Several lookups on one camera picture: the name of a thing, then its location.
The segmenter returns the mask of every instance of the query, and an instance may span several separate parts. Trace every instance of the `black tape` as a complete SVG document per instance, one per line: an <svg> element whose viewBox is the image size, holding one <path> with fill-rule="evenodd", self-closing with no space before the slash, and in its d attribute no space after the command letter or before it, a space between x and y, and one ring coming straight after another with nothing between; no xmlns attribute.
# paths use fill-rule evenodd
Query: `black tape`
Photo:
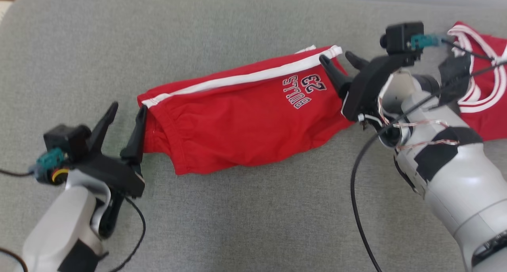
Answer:
<svg viewBox="0 0 507 272"><path fill-rule="evenodd" d="M470 65L470 54L465 54L462 57L448 57L438 66L442 87L454 85L440 94L438 106L447 105L465 96L469 88Z"/></svg>
<svg viewBox="0 0 507 272"><path fill-rule="evenodd" d="M59 272L94 272L100 257L80 239L63 260Z"/></svg>
<svg viewBox="0 0 507 272"><path fill-rule="evenodd" d="M455 140L459 144L429 145L416 155L414 160L417 162L417 173L426 182L431 181L435 174L458 154L458 146L483 142L480 135L469 127L448 127L435 135L433 141L438 140Z"/></svg>
<svg viewBox="0 0 507 272"><path fill-rule="evenodd" d="M412 190L415 191L414 184L412 183L410 178L407 176L407 174L405 172L403 172L402 169L400 168L400 165L398 164L398 160L396 160L396 156L393 156L393 159L395 160L395 167L396 167L396 170L398 170L398 173L400 174L400 176L402 176L402 178L409 184L409 186L412 188Z"/></svg>

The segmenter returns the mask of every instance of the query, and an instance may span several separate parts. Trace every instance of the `red jersey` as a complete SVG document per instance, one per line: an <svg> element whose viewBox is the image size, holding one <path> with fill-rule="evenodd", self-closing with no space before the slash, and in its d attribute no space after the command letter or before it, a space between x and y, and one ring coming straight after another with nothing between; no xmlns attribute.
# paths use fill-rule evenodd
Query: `red jersey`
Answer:
<svg viewBox="0 0 507 272"><path fill-rule="evenodd" d="M145 152L166 153L180 175L279 162L326 143L352 123L319 62L341 48L314 48L139 95L149 108Z"/></svg>
<svg viewBox="0 0 507 272"><path fill-rule="evenodd" d="M480 34L469 25L458 21L447 34L456 37L462 48L495 60L471 56L470 72L491 67L507 59L507 40ZM456 56L463 51L453 49ZM507 75L505 67L470 79L467 94L458 101L461 118L485 140L507 138Z"/></svg>

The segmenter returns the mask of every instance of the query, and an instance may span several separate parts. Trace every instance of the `wire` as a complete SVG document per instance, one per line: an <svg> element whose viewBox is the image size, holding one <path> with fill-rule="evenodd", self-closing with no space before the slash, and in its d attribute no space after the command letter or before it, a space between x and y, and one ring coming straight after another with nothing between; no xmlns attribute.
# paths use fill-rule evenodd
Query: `wire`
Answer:
<svg viewBox="0 0 507 272"><path fill-rule="evenodd" d="M495 66L491 66L491 67L488 67L488 68L484 68L482 70L478 70L478 71L470 74L469 77L471 78L471 77L483 74L485 72L488 72L489 70L493 70L496 67L499 67L499 66L502 66L502 65L505 65L505 64L507 64L507 61L503 61L502 63L499 63L499 64L497 64ZM418 102L417 104L415 104L414 106L412 106L411 108L409 108L406 112L404 112L402 115L400 115L399 117L397 117L396 119L394 119L390 124L388 124L387 126L383 127L380 131L378 131L376 134L374 134L366 142L366 144L364 144L363 148L361 149L361 151L359 152L359 154L357 155L357 157L355 159L354 167L352 169L352 173L350 174L350 198L351 198L351 201L352 201L352 208L353 208L353 211L354 211L355 222L356 222L356 225L357 225L357 229L359 230L359 234L361 235L362 243L364 244L364 248L366 248L366 252L368 253L368 255L369 255L369 257L370 257L370 259L371 259L371 261L373 263L373 266L375 266L375 269L377 270L377 272L382 272L382 269L378 265L378 263L377 263L377 261L375 259L375 256L373 256L373 253L372 253L372 250L370 248L370 245L368 244L368 240L366 239L366 236L364 234L364 230L362 229L361 221L360 221L360 218L359 218L359 212L357 211L357 202L356 202L356 199L355 199L355 175L357 173L357 169L359 168L359 164L360 164L360 162L362 160L362 157L366 154L366 151L368 151L368 149L371 147L371 145L373 144L373 142L375 142L375 140L378 137L380 137L380 135L384 134L386 131L388 131L389 129L393 128L394 125L397 124L400 120L406 118L413 111L417 110L418 108L420 108L421 106L423 106L424 104L426 104L427 102L429 102L434 97L440 95L444 91L450 90L454 86L455 85L453 83L453 84L448 84L447 86L445 86L443 88L440 88L440 90L438 90L435 93L433 93L433 94L429 95L428 97L424 98L422 101Z"/></svg>
<svg viewBox="0 0 507 272"><path fill-rule="evenodd" d="M13 177L28 177L30 175L33 175L33 171L30 171L27 173L16 173L16 172L7 171L4 169L0 169L0 173L2 173L4 175L8 175L8 176L13 176Z"/></svg>
<svg viewBox="0 0 507 272"><path fill-rule="evenodd" d="M401 151L401 150L414 148L414 147L421 146L421 145L436 145L436 144L458 145L459 141L455 141L455 140L423 141L423 142L419 142L416 144L411 144L411 145L406 145L406 146L398 146L398 147L396 147L396 149Z"/></svg>
<svg viewBox="0 0 507 272"><path fill-rule="evenodd" d="M481 55L481 54L478 54L476 52L473 52L473 51L470 51L470 50L466 50L464 49L463 47L455 44L454 42L452 41L448 41L448 40L445 40L445 39L442 39L442 43L445 43L445 44L448 44L452 47L456 47L457 49L461 50L461 51L464 51L470 55L473 55L474 57L477 57L477 58L480 58L480 59L485 59L485 60L489 60L489 61L494 61L495 59L492 58L492 57L487 57L487 56L484 56L484 55Z"/></svg>
<svg viewBox="0 0 507 272"><path fill-rule="evenodd" d="M447 122L445 122L443 120L438 120L438 119L425 119L420 122L409 122L409 123L399 122L398 124L395 124L394 127L396 127L396 128L415 127L415 126L420 126L421 124L440 124L441 126L443 126L445 128L449 127Z"/></svg>
<svg viewBox="0 0 507 272"><path fill-rule="evenodd" d="M125 259L125 261L123 261L122 264L120 264L118 267L114 268L110 272L118 272L121 269L123 269L123 267L125 267L125 265L132 259L132 256L134 256L134 254L137 252L137 249L139 248L139 246L141 246L141 242L143 242L143 239L145 238L145 234L146 234L145 216L143 216L143 213L141 212L139 207L137 207L137 205L135 205L134 202L130 198L125 197L125 201L127 201L139 214L139 218L141 218L141 222L143 222L143 232L141 234L141 237L139 238L139 241L137 242L137 245L134 247L134 250L132 251L132 253L127 257L127 259Z"/></svg>
<svg viewBox="0 0 507 272"><path fill-rule="evenodd" d="M384 111L382 109L382 98L379 95L377 99L377 108L379 108L379 116L384 121L384 124L389 124L389 120L384 116Z"/></svg>
<svg viewBox="0 0 507 272"><path fill-rule="evenodd" d="M365 119L369 119L369 120L373 120L373 121L377 122L380 127L384 126L384 124L382 123L382 121L379 118L377 118L377 117L375 117L373 115L360 114L357 117L358 122L362 122Z"/></svg>
<svg viewBox="0 0 507 272"><path fill-rule="evenodd" d="M27 264L25 263L25 261L23 260L23 258L21 258L18 254L14 253L14 252L12 252L10 250L7 250L5 248L1 248L1 247L0 247L0 253L7 254L7 255L11 256L12 258L16 259L16 261L19 262L19 264L21 265L21 267L23 267L23 272L29 272Z"/></svg>

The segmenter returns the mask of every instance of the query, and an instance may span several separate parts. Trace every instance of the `teal connector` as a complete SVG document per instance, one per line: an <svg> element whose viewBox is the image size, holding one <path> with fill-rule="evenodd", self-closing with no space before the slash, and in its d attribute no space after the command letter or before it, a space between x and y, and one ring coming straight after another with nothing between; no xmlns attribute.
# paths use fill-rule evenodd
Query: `teal connector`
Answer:
<svg viewBox="0 0 507 272"><path fill-rule="evenodd" d="M440 36L435 34L428 34L426 36L423 34L417 34L410 38L410 47L415 50L429 46L439 46L440 40Z"/></svg>
<svg viewBox="0 0 507 272"><path fill-rule="evenodd" d="M50 171L54 168L61 167L64 161L65 154L63 151L60 148L55 148L39 157L37 165L45 171Z"/></svg>

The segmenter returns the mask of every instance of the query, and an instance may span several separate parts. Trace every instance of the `gray couch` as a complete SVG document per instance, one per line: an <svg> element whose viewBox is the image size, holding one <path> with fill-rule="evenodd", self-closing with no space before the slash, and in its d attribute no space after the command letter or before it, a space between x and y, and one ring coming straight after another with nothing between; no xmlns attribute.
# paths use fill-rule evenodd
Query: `gray couch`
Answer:
<svg viewBox="0 0 507 272"><path fill-rule="evenodd" d="M505 10L342 0L18 0L0 25L0 167L27 169L44 151L46 130L92 126L115 100L120 107L105 153L118 154L134 126L136 96L147 89L312 44L371 58L385 53L378 41L386 25L414 20L428 33L463 20L507 37ZM414 72L438 77L446 54L425 50ZM145 156L147 186L136 203L147 234L125 272L372 271L349 194L353 160L371 134L354 125L283 162L206 176L177 177L167 156ZM507 175L507 140L485 150ZM21 252L61 188L0 181L0 246ZM356 187L366 235L385 271L464 270L453 238L380 144L364 158ZM125 204L98 271L119 264L140 233ZM0 259L0 267L12 264Z"/></svg>

